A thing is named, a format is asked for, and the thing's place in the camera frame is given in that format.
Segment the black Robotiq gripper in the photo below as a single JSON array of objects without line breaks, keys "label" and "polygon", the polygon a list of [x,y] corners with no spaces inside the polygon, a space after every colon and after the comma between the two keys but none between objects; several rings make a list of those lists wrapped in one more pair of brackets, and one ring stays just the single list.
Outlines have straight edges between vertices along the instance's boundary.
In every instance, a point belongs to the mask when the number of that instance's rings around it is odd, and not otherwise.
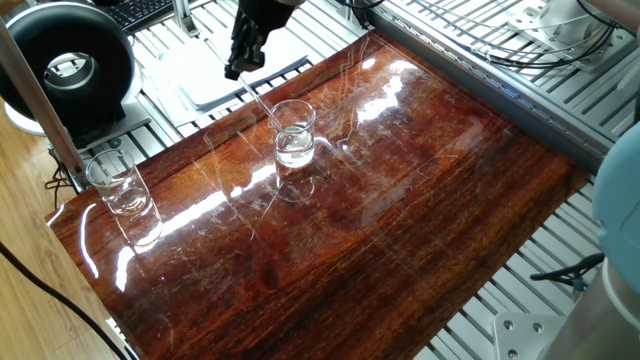
[{"label": "black Robotiq gripper", "polygon": [[274,30],[286,25],[293,11],[303,4],[303,0],[240,0],[239,15],[232,31],[231,53],[225,66],[227,79],[238,79],[244,71],[244,55],[247,39],[247,69],[262,68],[265,54],[262,51],[268,33],[263,30]]}]

